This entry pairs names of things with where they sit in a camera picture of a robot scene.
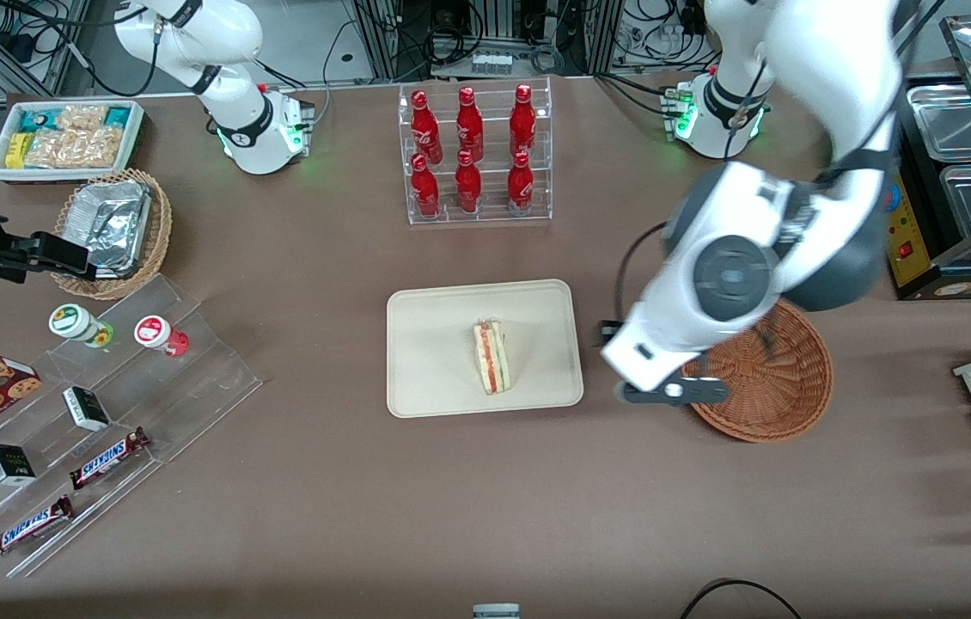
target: white tray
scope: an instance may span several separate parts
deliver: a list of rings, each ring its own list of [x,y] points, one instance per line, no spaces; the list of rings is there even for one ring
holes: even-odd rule
[[[123,141],[119,142],[119,152],[111,168],[73,168],[73,169],[12,169],[5,166],[5,154],[8,153],[8,142],[11,134],[19,129],[23,116],[31,111],[61,108],[66,105],[78,106],[109,106],[113,108],[130,108],[131,116],[127,117],[127,125],[123,129]],[[144,110],[135,101],[129,99],[58,99],[57,101],[30,101],[16,103],[8,110],[8,117],[3,123],[0,137],[0,181],[5,183],[61,183],[61,181],[84,181],[96,179],[98,176],[121,172],[131,161],[135,143],[138,141],[138,130],[141,128]]]
[[[501,321],[513,384],[486,395],[473,325]],[[403,290],[387,302],[387,408],[424,418],[572,407],[584,395],[573,298],[560,279]]]

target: small jar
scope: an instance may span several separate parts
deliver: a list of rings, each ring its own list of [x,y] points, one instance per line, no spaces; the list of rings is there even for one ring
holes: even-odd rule
[[[160,350],[168,357],[187,352],[187,334],[173,328],[160,316],[146,316],[135,326],[135,340],[145,348]]]
[[[107,346],[115,329],[76,303],[66,303],[50,314],[51,333],[66,340],[83,341],[88,348]]]

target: jar lid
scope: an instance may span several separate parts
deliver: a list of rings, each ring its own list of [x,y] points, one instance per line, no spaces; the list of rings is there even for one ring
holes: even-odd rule
[[[66,303],[50,314],[50,332],[61,337],[84,333],[89,328],[89,313],[76,303]]]
[[[147,348],[157,348],[168,341],[172,325],[160,316],[146,316],[135,326],[135,340]]]

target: snickers bar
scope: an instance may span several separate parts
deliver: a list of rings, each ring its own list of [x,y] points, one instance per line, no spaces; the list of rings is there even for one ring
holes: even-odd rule
[[[58,502],[54,505],[34,514],[31,518],[27,518],[27,520],[16,525],[14,529],[5,531],[3,536],[0,536],[0,556],[26,538],[35,536],[46,526],[66,518],[73,518],[73,516],[73,503],[70,503],[70,498],[63,494],[62,498],[58,499]]]
[[[141,450],[145,445],[149,445],[149,438],[145,436],[143,428],[139,426],[131,434],[125,435],[123,440],[109,447],[103,454],[96,456],[96,458],[93,458],[92,461],[89,461],[89,463],[86,463],[80,469],[70,473],[70,479],[73,480],[73,489],[80,490],[84,488],[90,481],[95,481],[96,478],[101,477],[108,470],[112,470],[117,463],[123,462],[127,456],[135,453],[137,450]]]

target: beige tray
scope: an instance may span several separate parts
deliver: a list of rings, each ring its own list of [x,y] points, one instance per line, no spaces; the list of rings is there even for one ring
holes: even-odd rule
[[[512,389],[486,395],[473,325],[497,318]],[[572,407],[584,395],[573,298],[560,279],[403,290],[387,302],[387,408],[424,418]]]

